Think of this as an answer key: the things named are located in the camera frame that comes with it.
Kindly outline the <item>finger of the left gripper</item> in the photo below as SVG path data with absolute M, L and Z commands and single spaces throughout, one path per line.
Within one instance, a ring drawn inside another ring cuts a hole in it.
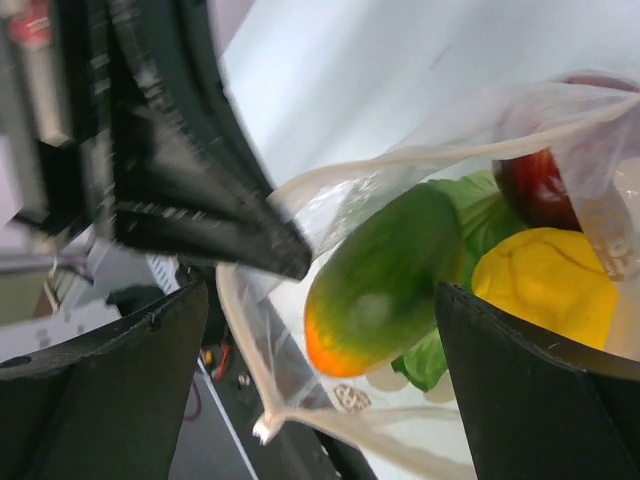
M 111 1 L 107 20 L 117 241 L 303 278 L 311 249 L 269 202 L 224 91 L 206 3 Z

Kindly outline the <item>dark red toy apple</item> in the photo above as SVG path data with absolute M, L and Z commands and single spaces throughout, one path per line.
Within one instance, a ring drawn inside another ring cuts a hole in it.
M 528 227 L 582 231 L 549 148 L 494 160 L 492 168 L 499 190 Z

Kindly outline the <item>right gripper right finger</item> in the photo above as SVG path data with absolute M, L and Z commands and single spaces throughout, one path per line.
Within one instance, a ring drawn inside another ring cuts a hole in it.
M 435 313 L 480 479 L 636 479 L 639 364 L 442 283 Z

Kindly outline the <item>yellow toy pear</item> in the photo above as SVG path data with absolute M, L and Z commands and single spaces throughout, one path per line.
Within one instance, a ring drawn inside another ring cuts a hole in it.
M 488 251 L 471 277 L 474 295 L 536 326 L 602 350 L 618 291 L 587 237 L 521 231 Z

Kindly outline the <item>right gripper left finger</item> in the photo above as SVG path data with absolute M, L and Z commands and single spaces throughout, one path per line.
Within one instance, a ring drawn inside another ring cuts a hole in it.
M 207 315 L 196 282 L 3 361 L 2 478 L 167 478 Z

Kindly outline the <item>green toy lettuce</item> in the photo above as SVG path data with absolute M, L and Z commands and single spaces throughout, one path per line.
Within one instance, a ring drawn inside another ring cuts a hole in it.
M 480 258 L 526 225 L 512 211 L 487 170 L 458 180 L 432 179 L 429 183 L 449 196 L 458 213 L 466 253 L 462 276 L 455 283 L 470 291 L 472 273 Z M 439 331 L 433 329 L 391 367 L 419 390 L 433 389 L 448 369 Z

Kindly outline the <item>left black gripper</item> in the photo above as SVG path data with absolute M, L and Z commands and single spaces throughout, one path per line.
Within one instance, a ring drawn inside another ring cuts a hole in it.
M 116 233 L 110 19 L 105 1 L 1 4 L 1 131 L 37 245 Z

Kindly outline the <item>green orange toy mango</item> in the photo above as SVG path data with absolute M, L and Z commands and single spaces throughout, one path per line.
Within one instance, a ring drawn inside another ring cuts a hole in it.
M 419 184 L 358 226 L 311 283 L 304 309 L 313 367 L 357 377 L 394 360 L 435 327 L 440 282 L 463 273 L 462 226 L 449 196 Z

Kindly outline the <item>clear zip top bag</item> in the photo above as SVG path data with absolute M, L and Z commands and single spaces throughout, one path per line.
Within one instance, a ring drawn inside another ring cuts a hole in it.
M 307 271 L 217 270 L 260 442 L 300 423 L 411 477 L 638 477 L 637 77 L 484 89 L 273 201 Z

